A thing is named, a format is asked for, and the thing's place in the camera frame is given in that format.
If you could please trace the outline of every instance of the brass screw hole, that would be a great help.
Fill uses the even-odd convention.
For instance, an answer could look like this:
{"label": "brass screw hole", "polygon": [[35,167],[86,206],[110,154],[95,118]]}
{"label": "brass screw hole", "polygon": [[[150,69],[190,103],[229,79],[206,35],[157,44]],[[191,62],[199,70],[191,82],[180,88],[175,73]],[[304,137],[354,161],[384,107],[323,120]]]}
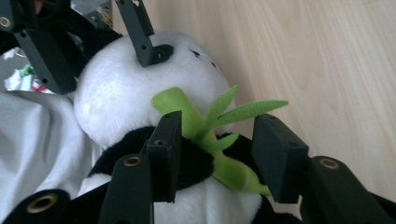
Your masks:
{"label": "brass screw hole", "polygon": [[340,168],[340,165],[338,164],[338,162],[333,161],[333,160],[321,159],[319,162],[322,166],[329,168],[329,169],[336,170],[336,169]]}
{"label": "brass screw hole", "polygon": [[4,27],[9,27],[11,25],[11,21],[6,17],[0,17],[0,24]]}
{"label": "brass screw hole", "polygon": [[140,157],[131,157],[124,161],[124,165],[126,166],[136,166],[140,163],[142,163],[142,159],[140,159]]}
{"label": "brass screw hole", "polygon": [[50,193],[41,196],[40,198],[37,198],[36,200],[29,203],[26,210],[28,213],[31,214],[44,212],[47,209],[51,208],[53,205],[55,205],[57,201],[58,196],[54,193]]}

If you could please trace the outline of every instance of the stuffed animal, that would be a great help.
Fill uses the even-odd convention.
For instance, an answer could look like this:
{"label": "stuffed animal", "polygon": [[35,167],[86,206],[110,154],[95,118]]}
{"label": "stuffed animal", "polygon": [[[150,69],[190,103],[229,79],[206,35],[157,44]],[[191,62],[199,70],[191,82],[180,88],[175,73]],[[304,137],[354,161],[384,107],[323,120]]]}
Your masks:
{"label": "stuffed animal", "polygon": [[79,194],[110,181],[115,161],[138,153],[161,116],[181,110],[177,194],[175,203],[154,204],[156,223],[300,223],[274,212],[265,197],[270,192],[249,155],[251,141],[230,133],[228,125],[286,103],[235,108],[236,87],[229,87],[196,41],[168,30],[150,38],[154,46],[174,48],[166,62],[142,67],[128,36],[101,50],[96,46],[97,53],[92,50],[75,92],[75,113],[81,128],[105,151]]}

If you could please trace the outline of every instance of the wood grain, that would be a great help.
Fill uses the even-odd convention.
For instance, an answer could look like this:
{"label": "wood grain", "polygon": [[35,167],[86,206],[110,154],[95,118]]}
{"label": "wood grain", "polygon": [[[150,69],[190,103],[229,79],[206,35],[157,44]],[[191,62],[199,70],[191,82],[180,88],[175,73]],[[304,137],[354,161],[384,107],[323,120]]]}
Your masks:
{"label": "wood grain", "polygon": [[[273,114],[396,202],[396,1],[148,0],[153,27],[194,37],[237,84],[236,102],[287,99]],[[122,30],[116,22],[116,29]],[[251,135],[252,122],[237,126]]]}

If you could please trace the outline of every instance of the white cloth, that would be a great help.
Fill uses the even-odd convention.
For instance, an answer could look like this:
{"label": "white cloth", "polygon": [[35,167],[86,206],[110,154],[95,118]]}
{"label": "white cloth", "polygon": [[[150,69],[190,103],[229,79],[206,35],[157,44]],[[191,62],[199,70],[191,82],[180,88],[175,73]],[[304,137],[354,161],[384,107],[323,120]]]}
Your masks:
{"label": "white cloth", "polygon": [[99,154],[80,129],[69,98],[0,91],[0,222],[43,189],[76,197]]}

